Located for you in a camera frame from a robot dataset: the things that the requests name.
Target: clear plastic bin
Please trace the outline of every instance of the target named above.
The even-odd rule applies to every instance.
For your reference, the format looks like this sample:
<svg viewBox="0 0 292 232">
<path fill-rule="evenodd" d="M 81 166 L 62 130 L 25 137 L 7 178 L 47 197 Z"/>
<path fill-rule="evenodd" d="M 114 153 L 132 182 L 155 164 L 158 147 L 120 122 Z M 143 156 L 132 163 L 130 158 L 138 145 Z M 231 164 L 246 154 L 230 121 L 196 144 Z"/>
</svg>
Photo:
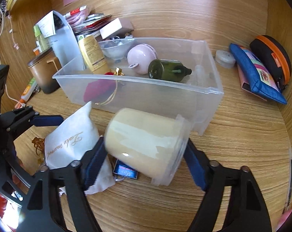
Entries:
<svg viewBox="0 0 292 232">
<path fill-rule="evenodd" d="M 220 76 L 207 43 L 174 38 L 129 38 L 111 40 L 110 44 L 116 46 L 117 41 L 122 41 L 122 45 L 113 49 L 124 52 L 120 55 L 117 53 L 119 58 L 123 58 L 106 59 L 111 69 L 121 68 L 125 76 L 94 75 L 88 70 L 82 71 L 79 69 L 83 62 L 81 56 L 70 61 L 53 76 L 70 101 L 86 104 L 84 94 L 91 89 L 96 95 L 96 99 L 92 100 L 93 108 L 115 113 L 126 107 L 173 119 L 180 114 L 190 122 L 192 130 L 202 135 L 223 97 Z M 181 83 L 136 74 L 128 68 L 126 54 L 130 48 L 141 43 L 151 45 L 159 59 L 180 61 L 192 69 L 192 74 Z M 123 44 L 129 45 L 129 48 L 124 48 Z"/>
</svg>

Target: dark green dropper bottle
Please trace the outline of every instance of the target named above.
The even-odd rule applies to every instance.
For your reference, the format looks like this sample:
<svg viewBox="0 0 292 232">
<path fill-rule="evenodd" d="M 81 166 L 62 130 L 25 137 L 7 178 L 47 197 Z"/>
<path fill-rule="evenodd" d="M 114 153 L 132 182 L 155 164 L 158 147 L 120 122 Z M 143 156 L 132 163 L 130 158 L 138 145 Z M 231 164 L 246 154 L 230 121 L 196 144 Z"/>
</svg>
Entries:
<svg viewBox="0 0 292 232">
<path fill-rule="evenodd" d="M 160 79 L 172 82 L 181 82 L 183 78 L 192 73 L 179 61 L 153 60 L 148 67 L 148 76 L 153 79 Z"/>
</svg>

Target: white drawstring pouch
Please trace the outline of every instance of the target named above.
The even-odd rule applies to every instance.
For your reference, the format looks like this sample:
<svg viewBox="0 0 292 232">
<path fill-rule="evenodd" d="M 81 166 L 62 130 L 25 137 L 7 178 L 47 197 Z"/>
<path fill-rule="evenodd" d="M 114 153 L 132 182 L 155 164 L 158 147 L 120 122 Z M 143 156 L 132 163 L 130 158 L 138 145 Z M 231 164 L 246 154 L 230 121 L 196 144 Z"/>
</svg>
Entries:
<svg viewBox="0 0 292 232">
<path fill-rule="evenodd" d="M 100 136 L 89 117 L 90 111 L 91 102 L 88 102 L 45 138 L 45 161 L 50 169 L 66 167 L 73 160 L 81 160 L 96 145 Z M 85 194 L 102 192 L 114 184 L 112 168 L 106 157 L 95 184 Z"/>
</svg>

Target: mug handle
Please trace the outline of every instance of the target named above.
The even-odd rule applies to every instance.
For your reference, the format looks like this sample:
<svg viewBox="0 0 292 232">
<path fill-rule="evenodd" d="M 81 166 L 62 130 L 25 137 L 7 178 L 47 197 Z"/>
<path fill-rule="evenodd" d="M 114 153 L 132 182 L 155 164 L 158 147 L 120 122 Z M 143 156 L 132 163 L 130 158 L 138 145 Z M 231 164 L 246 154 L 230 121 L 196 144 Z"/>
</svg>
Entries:
<svg viewBox="0 0 292 232">
<path fill-rule="evenodd" d="M 59 71 L 59 69 L 58 69 L 57 66 L 60 66 L 60 67 L 61 67 L 61 64 L 60 64 L 60 61 L 59 61 L 59 59 L 58 59 L 57 57 L 53 57 L 52 59 L 47 60 L 46 62 L 47 62 L 47 63 L 51 63 L 51 62 L 53 62 L 54 65 L 55 65 L 56 70 Z"/>
</svg>

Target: orange tag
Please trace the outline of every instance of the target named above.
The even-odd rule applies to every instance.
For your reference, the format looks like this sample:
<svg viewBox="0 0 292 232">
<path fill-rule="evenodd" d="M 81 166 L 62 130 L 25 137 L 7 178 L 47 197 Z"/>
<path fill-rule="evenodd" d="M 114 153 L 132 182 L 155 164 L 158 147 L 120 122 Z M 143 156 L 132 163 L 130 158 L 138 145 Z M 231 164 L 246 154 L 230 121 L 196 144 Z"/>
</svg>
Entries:
<svg viewBox="0 0 292 232">
<path fill-rule="evenodd" d="M 275 53 L 272 53 L 272 57 L 274 58 L 277 67 L 278 67 L 278 68 L 281 67 L 281 63 L 279 62 L 279 59 L 277 58 L 277 56 L 276 56 Z"/>
</svg>

